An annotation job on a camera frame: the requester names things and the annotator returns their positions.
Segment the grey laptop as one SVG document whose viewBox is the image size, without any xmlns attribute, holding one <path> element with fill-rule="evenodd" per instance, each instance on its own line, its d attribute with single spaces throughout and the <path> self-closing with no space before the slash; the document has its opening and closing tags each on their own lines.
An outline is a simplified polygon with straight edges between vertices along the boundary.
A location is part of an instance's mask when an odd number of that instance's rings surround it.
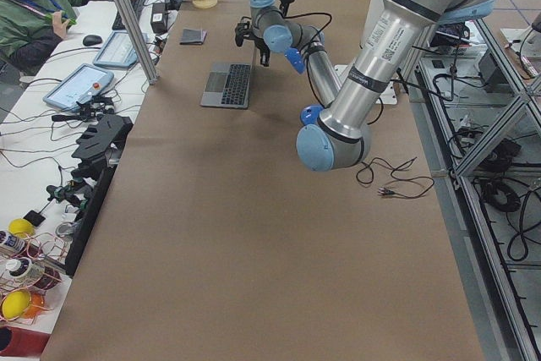
<svg viewBox="0 0 541 361">
<path fill-rule="evenodd" d="M 213 61 L 199 104 L 202 107 L 247 109 L 253 66 L 253 46 L 242 48 L 232 57 Z"/>
</svg>

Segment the blue desk lamp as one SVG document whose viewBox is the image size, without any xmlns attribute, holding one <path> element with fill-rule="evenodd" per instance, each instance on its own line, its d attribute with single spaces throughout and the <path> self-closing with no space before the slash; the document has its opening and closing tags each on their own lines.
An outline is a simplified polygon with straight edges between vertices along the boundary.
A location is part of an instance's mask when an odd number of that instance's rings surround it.
<svg viewBox="0 0 541 361">
<path fill-rule="evenodd" d="M 294 70 L 303 77 L 303 85 L 306 90 L 311 93 L 313 103 L 307 105 L 300 112 L 300 121 L 302 125 L 317 124 L 320 118 L 320 113 L 323 111 L 323 103 L 320 97 L 316 94 L 314 85 L 309 73 L 308 63 L 305 61 L 301 52 L 294 47 L 289 47 L 284 56 L 286 60 L 292 65 Z"/>
</svg>

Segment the folded grey cloth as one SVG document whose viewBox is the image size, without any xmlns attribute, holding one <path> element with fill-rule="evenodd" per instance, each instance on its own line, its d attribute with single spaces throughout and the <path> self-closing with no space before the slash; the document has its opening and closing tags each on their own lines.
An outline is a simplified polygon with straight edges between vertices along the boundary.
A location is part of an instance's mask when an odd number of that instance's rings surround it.
<svg viewBox="0 0 541 361">
<path fill-rule="evenodd" d="M 180 45 L 202 45 L 205 43 L 207 31 L 204 29 L 184 28 L 181 34 Z"/>
</svg>

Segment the black box on desk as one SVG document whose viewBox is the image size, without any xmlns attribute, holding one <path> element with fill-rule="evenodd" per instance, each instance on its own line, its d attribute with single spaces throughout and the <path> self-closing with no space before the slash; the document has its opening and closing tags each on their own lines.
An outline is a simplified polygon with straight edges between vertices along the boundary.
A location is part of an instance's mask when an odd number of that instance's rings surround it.
<svg viewBox="0 0 541 361">
<path fill-rule="evenodd" d="M 150 26 L 155 34 L 164 34 L 168 30 L 167 5 L 162 2 L 152 4 Z"/>
</svg>

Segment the far teach pendant tablet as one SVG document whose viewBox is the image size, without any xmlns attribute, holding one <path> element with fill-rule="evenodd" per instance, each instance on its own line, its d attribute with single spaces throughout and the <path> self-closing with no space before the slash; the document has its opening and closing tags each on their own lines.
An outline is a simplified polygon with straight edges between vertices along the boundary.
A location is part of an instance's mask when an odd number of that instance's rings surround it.
<svg viewBox="0 0 541 361">
<path fill-rule="evenodd" d="M 126 30 L 113 31 L 93 60 L 95 66 L 106 69 L 128 69 L 137 62 L 137 53 Z"/>
</svg>

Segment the teach pendant tablet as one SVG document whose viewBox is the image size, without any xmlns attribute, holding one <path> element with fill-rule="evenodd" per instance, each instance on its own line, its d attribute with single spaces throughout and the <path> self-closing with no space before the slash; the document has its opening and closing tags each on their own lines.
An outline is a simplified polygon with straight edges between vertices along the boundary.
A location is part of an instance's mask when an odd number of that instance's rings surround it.
<svg viewBox="0 0 541 361">
<path fill-rule="evenodd" d="M 113 31 L 93 60 L 95 66 L 106 69 L 128 69 L 137 62 L 137 53 L 126 30 Z"/>
<path fill-rule="evenodd" d="M 84 63 L 67 78 L 49 91 L 43 102 L 62 111 L 76 111 L 93 96 L 98 96 L 112 82 L 114 73 L 95 65 Z"/>
</svg>

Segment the black computer mouse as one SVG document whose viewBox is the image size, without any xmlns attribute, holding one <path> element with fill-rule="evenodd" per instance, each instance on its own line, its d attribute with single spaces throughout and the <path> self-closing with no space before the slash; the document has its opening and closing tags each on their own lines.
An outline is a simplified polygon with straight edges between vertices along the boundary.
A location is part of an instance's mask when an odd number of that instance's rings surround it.
<svg viewBox="0 0 541 361">
<path fill-rule="evenodd" d="M 83 38 L 82 44 L 84 46 L 96 46 L 103 42 L 99 35 L 87 35 Z"/>
</svg>

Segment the near teach pendant tablet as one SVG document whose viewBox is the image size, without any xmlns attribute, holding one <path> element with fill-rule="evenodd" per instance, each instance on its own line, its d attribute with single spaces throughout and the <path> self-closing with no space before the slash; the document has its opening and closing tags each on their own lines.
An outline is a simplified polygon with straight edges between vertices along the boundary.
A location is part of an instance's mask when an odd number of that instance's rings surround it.
<svg viewBox="0 0 541 361">
<path fill-rule="evenodd" d="M 84 63 L 67 78 L 49 91 L 43 102 L 62 111 L 76 111 L 93 96 L 98 96 L 112 82 L 114 73 L 95 65 Z"/>
</svg>

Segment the black tool rack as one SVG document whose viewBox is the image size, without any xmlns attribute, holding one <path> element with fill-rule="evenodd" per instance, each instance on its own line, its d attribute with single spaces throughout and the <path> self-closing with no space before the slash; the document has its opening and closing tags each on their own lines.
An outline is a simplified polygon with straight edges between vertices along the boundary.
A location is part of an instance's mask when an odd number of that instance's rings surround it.
<svg viewBox="0 0 541 361">
<path fill-rule="evenodd" d="M 73 171 L 73 177 L 91 178 L 96 181 L 96 185 L 92 190 L 90 202 L 82 210 L 79 226 L 65 258 L 64 270 L 70 277 L 75 275 L 116 171 L 116 164 L 109 162 L 111 147 L 115 145 L 123 151 L 133 126 L 130 117 L 106 114 L 96 124 L 91 124 L 76 140 L 78 148 L 72 157 L 79 159 L 80 163 Z"/>
</svg>

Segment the person in green jacket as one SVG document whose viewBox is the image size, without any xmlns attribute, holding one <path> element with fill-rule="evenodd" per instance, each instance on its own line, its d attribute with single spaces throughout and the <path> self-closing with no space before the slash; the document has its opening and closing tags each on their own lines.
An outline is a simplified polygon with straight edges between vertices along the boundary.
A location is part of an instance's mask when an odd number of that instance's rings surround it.
<svg viewBox="0 0 541 361">
<path fill-rule="evenodd" d="M 112 0 L 1 0 L 1 60 L 23 75 L 39 72 L 76 25 L 76 7 Z"/>
</svg>

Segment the yellow ball upper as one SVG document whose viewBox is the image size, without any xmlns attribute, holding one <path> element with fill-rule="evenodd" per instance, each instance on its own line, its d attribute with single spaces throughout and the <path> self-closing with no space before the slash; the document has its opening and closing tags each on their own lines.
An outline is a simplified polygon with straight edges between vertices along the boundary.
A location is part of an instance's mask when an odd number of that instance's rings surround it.
<svg viewBox="0 0 541 361">
<path fill-rule="evenodd" d="M 28 238 L 35 234 L 35 227 L 28 220 L 17 218 L 9 223 L 8 231 L 16 237 Z"/>
</svg>

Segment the yellow ball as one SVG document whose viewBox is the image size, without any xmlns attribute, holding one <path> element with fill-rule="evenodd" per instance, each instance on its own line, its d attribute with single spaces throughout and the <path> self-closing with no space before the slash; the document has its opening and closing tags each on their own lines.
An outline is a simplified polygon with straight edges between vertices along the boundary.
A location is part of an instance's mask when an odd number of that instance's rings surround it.
<svg viewBox="0 0 541 361">
<path fill-rule="evenodd" d="M 1 303 L 1 314 L 5 320 L 18 318 L 29 319 L 31 305 L 31 293 L 27 290 L 19 290 L 9 293 Z"/>
<path fill-rule="evenodd" d="M 35 227 L 28 220 L 17 218 L 9 223 L 8 231 L 16 237 L 28 238 L 35 234 Z"/>
</svg>

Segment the yellow ball lower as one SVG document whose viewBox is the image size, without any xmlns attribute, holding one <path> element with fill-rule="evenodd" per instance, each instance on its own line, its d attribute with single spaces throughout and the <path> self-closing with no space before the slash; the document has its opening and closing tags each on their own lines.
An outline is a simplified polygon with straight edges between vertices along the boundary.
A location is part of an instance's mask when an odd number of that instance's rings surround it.
<svg viewBox="0 0 541 361">
<path fill-rule="evenodd" d="M 31 293 L 27 290 L 19 290 L 9 293 L 1 303 L 1 314 L 5 320 L 18 318 L 29 319 L 31 305 Z"/>
</svg>

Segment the aluminium frame post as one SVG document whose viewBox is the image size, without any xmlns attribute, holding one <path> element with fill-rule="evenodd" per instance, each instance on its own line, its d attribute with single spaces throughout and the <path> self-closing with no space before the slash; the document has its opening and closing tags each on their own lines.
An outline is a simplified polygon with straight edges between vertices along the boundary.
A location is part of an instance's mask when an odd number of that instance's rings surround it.
<svg viewBox="0 0 541 361">
<path fill-rule="evenodd" d="M 134 49 L 137 53 L 139 63 L 145 73 L 150 85 L 158 80 L 158 73 L 155 64 L 151 59 L 150 52 L 146 46 L 143 33 L 139 27 L 139 21 L 136 19 L 130 0 L 113 0 L 120 13 L 124 26 L 129 34 Z"/>
</svg>

